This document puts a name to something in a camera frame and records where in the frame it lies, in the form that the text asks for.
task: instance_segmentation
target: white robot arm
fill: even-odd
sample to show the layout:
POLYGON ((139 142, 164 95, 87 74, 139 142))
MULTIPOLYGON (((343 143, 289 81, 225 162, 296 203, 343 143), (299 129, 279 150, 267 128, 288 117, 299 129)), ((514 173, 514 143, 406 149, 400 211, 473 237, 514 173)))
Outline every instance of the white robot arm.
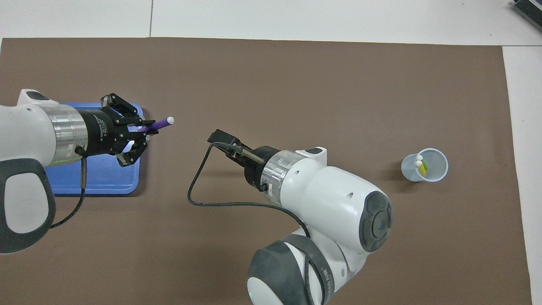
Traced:
POLYGON ((45 167, 100 154, 116 155, 128 166, 146 149, 147 135, 158 133, 129 132, 128 126, 154 121, 139 117, 114 93, 101 106, 77 110, 30 89, 21 91, 16 106, 0 106, 0 253, 29 247, 51 227, 55 201, 45 167))
POLYGON ((247 278, 253 304, 325 304, 387 240, 388 197, 365 179, 327 166, 325 148, 253 150, 221 130, 208 142, 244 167, 249 184, 304 223, 304 230, 254 254, 247 278))

